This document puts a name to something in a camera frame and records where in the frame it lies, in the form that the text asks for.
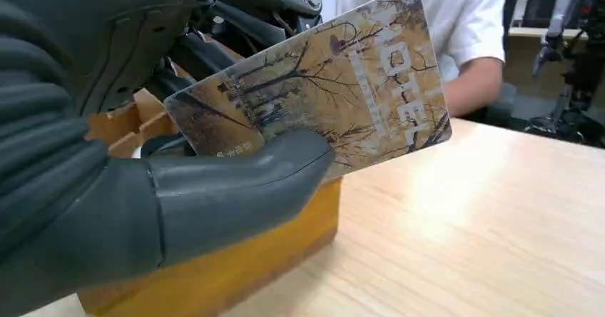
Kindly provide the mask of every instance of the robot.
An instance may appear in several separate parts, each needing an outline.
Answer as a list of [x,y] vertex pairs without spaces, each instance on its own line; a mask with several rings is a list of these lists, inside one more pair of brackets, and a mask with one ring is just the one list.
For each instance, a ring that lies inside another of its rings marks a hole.
[[[569,42],[563,40],[565,26],[577,14],[580,32]],[[555,109],[546,117],[529,120],[526,131],[558,139],[603,147],[604,130],[590,119],[591,105],[605,68],[605,0],[556,0],[542,49],[534,62],[534,77],[549,61],[573,60],[563,75],[565,87]],[[575,53],[582,35],[588,36],[583,50]]]
[[214,251],[295,216],[334,160],[283,134],[247,158],[112,158],[86,117],[160,100],[321,22],[321,0],[0,0],[0,316]]

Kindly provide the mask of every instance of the wooden block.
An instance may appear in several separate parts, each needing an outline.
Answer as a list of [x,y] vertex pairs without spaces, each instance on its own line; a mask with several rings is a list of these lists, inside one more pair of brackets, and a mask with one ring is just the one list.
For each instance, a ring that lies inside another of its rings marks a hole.
[[80,292],[82,305],[98,317],[215,316],[333,240],[340,185],[324,185],[279,228],[145,278]]
[[160,135],[173,135],[176,132],[177,128],[166,111],[160,112],[139,127],[139,134],[143,140]]
[[114,144],[130,132],[137,132],[141,125],[138,109],[135,104],[129,104],[107,114],[94,114],[88,118],[88,134],[86,138],[102,139],[108,145]]
[[134,94],[134,101],[141,122],[146,122],[164,112],[164,105],[153,94],[142,89]]
[[109,147],[109,154],[116,158],[130,158],[142,143],[141,135],[128,133]]

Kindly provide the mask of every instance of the gray robotic hand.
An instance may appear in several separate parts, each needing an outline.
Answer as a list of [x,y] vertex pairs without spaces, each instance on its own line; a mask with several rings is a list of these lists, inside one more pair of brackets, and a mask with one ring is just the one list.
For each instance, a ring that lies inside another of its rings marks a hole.
[[214,14],[271,30],[254,49],[319,21],[319,0],[243,1],[0,0],[0,316],[258,235],[314,194],[335,155],[310,131],[246,158],[112,158],[84,138],[133,90],[186,85],[156,76],[167,56],[197,79],[228,66],[196,43]]
[[[593,0],[556,0],[549,23],[549,27],[542,37],[542,48],[534,60],[533,77],[538,77],[540,69],[548,61],[561,61],[561,44],[563,43],[563,33],[569,23],[570,18],[579,6],[585,11],[590,11]],[[580,20],[585,17],[581,11]]]

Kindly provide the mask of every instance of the wooden table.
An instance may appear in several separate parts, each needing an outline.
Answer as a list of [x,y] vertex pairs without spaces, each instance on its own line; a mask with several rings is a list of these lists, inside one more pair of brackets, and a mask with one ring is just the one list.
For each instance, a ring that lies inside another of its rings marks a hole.
[[603,316],[605,152],[453,128],[347,176],[334,244],[225,317]]

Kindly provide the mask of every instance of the bare tree illustration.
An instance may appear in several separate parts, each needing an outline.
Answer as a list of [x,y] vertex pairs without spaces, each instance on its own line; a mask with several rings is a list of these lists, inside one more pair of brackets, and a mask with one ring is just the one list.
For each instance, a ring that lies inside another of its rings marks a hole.
[[376,128],[371,124],[351,124],[349,129],[338,133],[336,130],[329,130],[320,133],[337,151],[336,163],[345,167],[353,167],[355,159],[366,158],[366,150],[359,145],[367,140],[376,132]]
[[231,117],[224,114],[223,112],[220,112],[219,110],[213,108],[212,106],[210,106],[207,103],[198,99],[198,97],[192,95],[187,90],[182,90],[181,92],[176,94],[174,99],[187,106],[192,106],[192,107],[196,108],[196,111],[194,113],[194,115],[196,115],[196,116],[202,116],[203,114],[207,114],[209,116],[217,116],[217,117],[221,117],[222,119],[224,119],[226,121],[229,121],[229,122],[232,122],[239,126],[242,126],[243,128],[250,129],[249,126],[246,126],[245,124],[237,121],[236,119],[232,119]]
[[397,10],[397,18],[393,23],[410,28],[420,27],[423,31],[428,31],[422,0],[379,0],[377,2],[379,9],[388,9],[392,6]]
[[443,114],[435,128],[433,129],[433,133],[427,139],[427,141],[420,147],[420,149],[424,149],[430,146],[434,146],[435,144],[439,144],[446,139],[448,139],[452,135],[452,125],[449,121],[448,114]]
[[[371,39],[374,36],[380,34],[380,32],[385,29],[384,27],[377,27],[376,25],[374,25],[369,31],[366,31],[362,34],[353,23],[349,21],[342,21],[336,24],[332,22],[326,26],[319,28],[317,31],[315,31],[315,33],[325,33],[326,31],[337,28],[339,26],[342,26],[343,28],[343,39],[338,39],[334,34],[330,37],[330,50],[334,55],[340,55],[341,53],[348,51],[351,47],[357,44],[363,44],[366,40]],[[363,53],[370,48],[370,46],[365,46],[361,48],[359,52]]]
[[[301,63],[303,62],[303,59],[307,55],[307,51],[309,50],[309,48],[310,48],[310,43],[307,40],[305,42],[305,44],[302,46],[302,48],[300,50],[300,54],[298,54],[298,55],[292,51],[289,51],[289,52],[285,53],[284,55],[279,56],[272,61],[268,61],[267,57],[265,56],[265,61],[262,65],[257,66],[254,69],[251,69],[249,71],[246,71],[242,74],[237,75],[237,80],[242,81],[243,79],[246,79],[253,74],[257,74],[258,72],[262,71],[263,69],[268,69],[272,66],[282,64],[284,62],[284,60],[286,60],[286,59],[296,59],[294,66],[292,66],[291,69],[289,69],[288,71],[286,71],[285,73],[283,73],[279,76],[272,77],[266,81],[261,81],[260,83],[253,84],[252,86],[248,86],[248,87],[222,85],[219,87],[219,89],[223,92],[226,91],[227,95],[231,101],[236,101],[249,94],[253,94],[255,92],[262,91],[263,89],[267,89],[270,87],[275,88],[275,87],[277,87],[278,84],[282,84],[284,81],[291,81],[293,79],[301,79],[303,81],[308,82],[310,84],[310,87],[314,87],[318,91],[325,94],[326,97],[329,100],[331,100],[334,105],[338,105],[338,101],[342,99],[343,101],[347,102],[348,104],[351,104],[352,106],[354,106],[355,104],[351,101],[351,99],[349,97],[347,97],[347,94],[344,94],[342,92],[336,92],[330,88],[330,86],[332,86],[332,85],[338,85],[338,86],[344,87],[347,89],[348,93],[351,96],[355,97],[355,93],[352,90],[352,87],[359,85],[357,83],[347,83],[347,82],[341,80],[340,77],[342,76],[342,73],[338,74],[336,77],[333,77],[333,78],[330,78],[329,76],[324,75],[324,73],[323,73],[324,69],[326,68],[327,65],[329,65],[333,61],[331,57],[328,57],[324,61],[321,61],[320,63],[315,64],[310,69],[302,68]],[[293,89],[295,89],[295,90],[300,89],[300,87],[294,86]],[[262,104],[268,104],[276,99],[284,99],[287,95],[288,95],[288,92],[280,91],[275,95],[268,96],[268,97],[261,99],[261,102],[262,102]]]
[[414,53],[418,54],[418,56],[420,56],[420,58],[422,59],[422,67],[420,67],[419,69],[417,69],[416,67],[412,66],[411,68],[416,71],[416,72],[424,72],[424,71],[428,71],[430,69],[434,69],[437,68],[436,64],[433,64],[431,66],[427,65],[427,58],[424,57],[424,55],[422,55],[422,53],[420,53],[419,51],[417,51],[416,49],[412,50]]

